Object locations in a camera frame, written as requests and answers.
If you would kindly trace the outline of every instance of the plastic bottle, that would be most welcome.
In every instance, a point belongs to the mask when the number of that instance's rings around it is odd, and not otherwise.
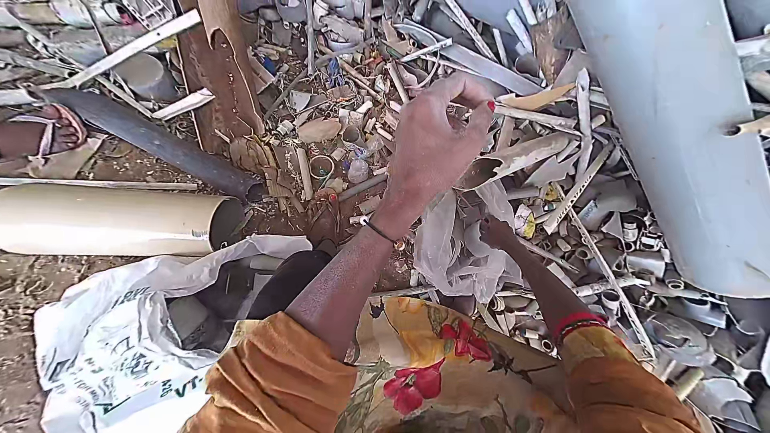
[[[361,157],[368,158],[374,155],[374,153],[383,147],[385,147],[385,142],[383,141],[382,137],[380,137],[380,134],[375,134],[372,136],[372,138],[369,139],[369,141],[366,142],[366,144],[363,145],[365,153]]]
[[[369,178],[369,164],[363,159],[355,159],[347,170],[347,179],[351,183],[361,183]]]

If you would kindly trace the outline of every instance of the dirt ground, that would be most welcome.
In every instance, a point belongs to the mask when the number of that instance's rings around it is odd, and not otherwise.
[[[177,131],[179,135],[189,131]],[[179,171],[128,143],[107,139],[79,178],[149,182],[198,183],[199,193],[217,193],[201,181]],[[355,206],[381,192],[384,184],[342,206],[343,220]],[[303,234],[301,223],[291,224],[281,214],[256,212],[244,234]],[[347,231],[352,235],[355,229]],[[45,396],[35,370],[33,317],[43,304],[57,301],[67,287],[101,270],[121,266],[141,257],[23,256],[0,252],[0,433],[42,431],[39,425]],[[394,251],[376,290],[408,287],[411,255]]]

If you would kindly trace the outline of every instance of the toe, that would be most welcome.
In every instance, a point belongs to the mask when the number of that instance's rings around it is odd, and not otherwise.
[[[61,117],[59,115],[59,111],[54,106],[44,106],[40,109],[39,115],[41,117],[45,117],[46,119],[58,119]]]
[[[67,144],[73,144],[78,142],[78,136],[77,134],[62,134],[58,137],[56,137],[57,143],[67,143]]]
[[[78,130],[72,126],[62,126],[59,128],[59,134],[63,136],[77,136]]]

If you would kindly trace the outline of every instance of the black wrist band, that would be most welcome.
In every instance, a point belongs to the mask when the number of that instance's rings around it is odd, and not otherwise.
[[[395,240],[392,240],[389,237],[385,236],[385,233],[383,233],[380,229],[376,228],[374,226],[374,224],[372,224],[371,221],[369,221],[369,217],[368,216],[362,216],[361,217],[361,225],[369,227],[370,229],[374,230],[374,233],[379,234],[380,236],[384,237],[385,239],[389,240],[390,242],[392,242],[394,244],[396,243]]]

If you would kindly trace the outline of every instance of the red flower print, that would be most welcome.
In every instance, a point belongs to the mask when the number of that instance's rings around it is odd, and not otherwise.
[[[454,355],[463,357],[470,354],[475,360],[491,361],[492,350],[483,338],[474,333],[474,329],[466,321],[458,321],[457,328],[450,324],[441,327],[440,337],[443,340],[454,340]]]
[[[383,393],[393,399],[393,408],[408,415],[423,405],[423,400],[438,397],[441,393],[441,365],[446,358],[425,368],[396,370],[395,377],[385,382]]]

